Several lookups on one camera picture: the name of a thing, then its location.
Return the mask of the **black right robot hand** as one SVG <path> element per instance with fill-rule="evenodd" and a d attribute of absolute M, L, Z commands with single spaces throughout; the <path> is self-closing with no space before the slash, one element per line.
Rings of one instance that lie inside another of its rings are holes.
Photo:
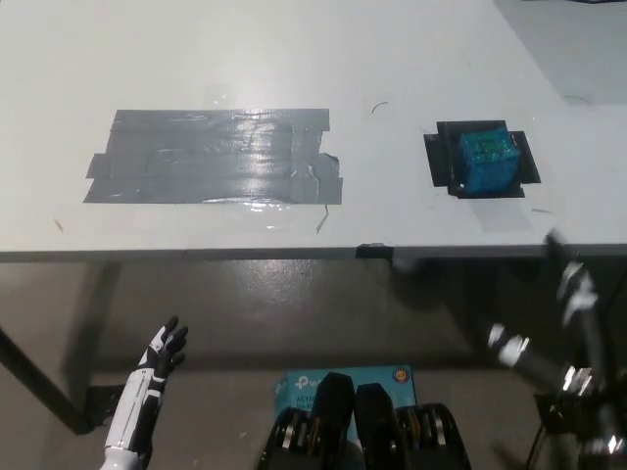
<path fill-rule="evenodd" d="M 546 236 L 545 247 L 547 259 L 559 275 L 556 299 L 561 305 L 561 325 L 565 329 L 572 327 L 579 334 L 589 364 L 558 365 L 536 351 L 530 338 L 510 334 L 501 323 L 490 325 L 486 346 L 501 365 L 545 391 L 590 396 L 606 383 L 607 353 L 600 325 L 600 296 L 590 270 L 556 231 Z"/>

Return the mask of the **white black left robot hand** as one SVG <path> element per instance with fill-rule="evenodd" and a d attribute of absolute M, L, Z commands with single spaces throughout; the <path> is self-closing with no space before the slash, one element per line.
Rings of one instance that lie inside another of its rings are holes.
<path fill-rule="evenodd" d="M 129 374 L 114 413 L 105 448 L 146 454 L 160 414 L 169 375 L 184 360 L 188 327 L 178 317 L 165 323 Z"/>

